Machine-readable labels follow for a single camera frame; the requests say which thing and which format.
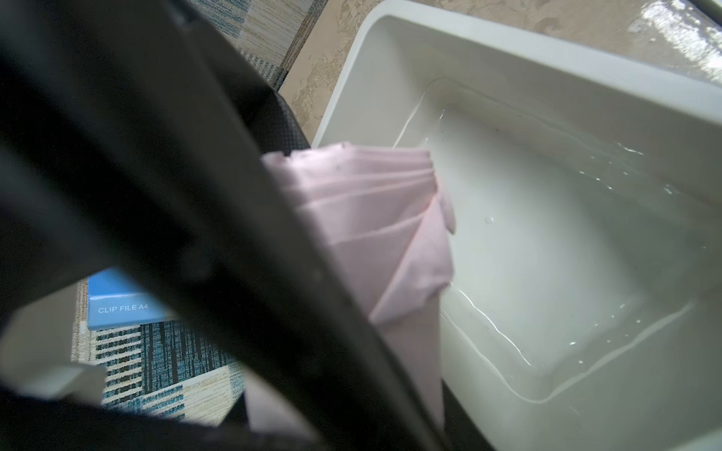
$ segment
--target black bar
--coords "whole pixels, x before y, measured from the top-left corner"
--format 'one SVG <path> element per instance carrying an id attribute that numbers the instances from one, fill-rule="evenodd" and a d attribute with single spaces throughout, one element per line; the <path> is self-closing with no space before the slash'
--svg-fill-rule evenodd
<path id="1" fill-rule="evenodd" d="M 329 444 L 446 448 L 167 8 L 7 0 L 0 46 L 6 208 L 79 260 L 119 263 Z"/>

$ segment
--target pink cloth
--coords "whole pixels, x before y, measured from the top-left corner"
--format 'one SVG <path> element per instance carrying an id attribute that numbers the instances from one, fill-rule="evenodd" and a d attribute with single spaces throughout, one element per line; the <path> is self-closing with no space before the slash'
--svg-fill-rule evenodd
<path id="1" fill-rule="evenodd" d="M 340 143 L 262 161 L 442 426 L 438 296 L 456 220 L 429 152 Z M 252 429 L 315 436 L 252 373 L 245 399 Z"/>

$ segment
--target patterned rug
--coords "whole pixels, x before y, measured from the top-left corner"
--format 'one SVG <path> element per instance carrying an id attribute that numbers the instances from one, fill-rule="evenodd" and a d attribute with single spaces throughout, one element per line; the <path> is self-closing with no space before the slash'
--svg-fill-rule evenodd
<path id="1" fill-rule="evenodd" d="M 326 0 L 189 0 L 278 90 Z"/>
<path id="2" fill-rule="evenodd" d="M 190 0 L 276 90 L 326 0 Z M 216 425 L 243 391 L 243 369 L 179 321 L 90 331 L 78 284 L 75 362 L 108 370 L 102 405 Z"/>
<path id="3" fill-rule="evenodd" d="M 243 392 L 243 369 L 180 321 L 87 328 L 87 280 L 78 283 L 72 360 L 103 365 L 101 404 L 218 425 Z"/>

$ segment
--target beige floor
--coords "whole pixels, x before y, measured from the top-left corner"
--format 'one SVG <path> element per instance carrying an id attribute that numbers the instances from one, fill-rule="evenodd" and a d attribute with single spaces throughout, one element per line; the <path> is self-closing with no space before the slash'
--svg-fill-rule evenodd
<path id="1" fill-rule="evenodd" d="M 722 31 L 686 0 L 420 0 L 722 85 Z M 351 44 L 380 0 L 329 0 L 280 89 L 313 140 Z"/>

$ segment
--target white plastic basin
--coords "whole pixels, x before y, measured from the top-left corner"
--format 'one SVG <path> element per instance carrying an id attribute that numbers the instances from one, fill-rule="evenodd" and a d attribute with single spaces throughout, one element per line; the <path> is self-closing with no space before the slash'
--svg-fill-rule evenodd
<path id="1" fill-rule="evenodd" d="M 456 207 L 445 381 L 499 450 L 722 426 L 722 89 L 452 12 L 365 20 L 314 146 L 426 146 Z"/>

